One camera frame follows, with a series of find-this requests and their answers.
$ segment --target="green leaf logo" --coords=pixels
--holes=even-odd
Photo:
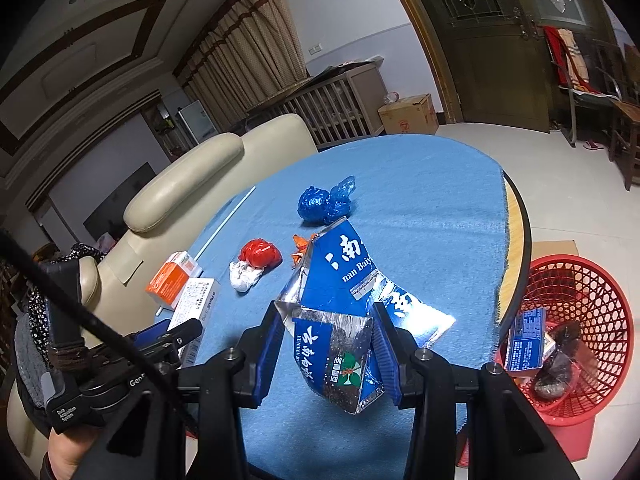
[[[345,352],[340,366],[340,376],[338,377],[338,386],[360,386],[360,375],[362,368],[356,358]]]

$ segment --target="red trash basket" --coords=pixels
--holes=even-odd
[[[555,254],[531,263],[520,311],[546,308],[548,326],[580,320],[580,338],[597,370],[579,372],[561,399],[542,400],[532,383],[520,389],[550,426],[580,424],[599,413],[625,380],[634,348],[633,317],[620,286],[600,266],[580,256]]]

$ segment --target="wall outlet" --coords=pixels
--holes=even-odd
[[[309,54],[311,54],[311,55],[317,54],[321,50],[322,50],[322,44],[318,43],[317,45],[314,45],[309,49]]]

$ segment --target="human hand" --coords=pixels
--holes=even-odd
[[[100,428],[85,425],[70,428],[61,434],[51,430],[47,451],[56,480],[70,480],[99,433]]]

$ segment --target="recessed ceiling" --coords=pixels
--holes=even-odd
[[[82,123],[82,102],[135,89],[147,69],[170,73],[223,1],[47,0],[0,70],[5,188],[19,187],[28,162]]]

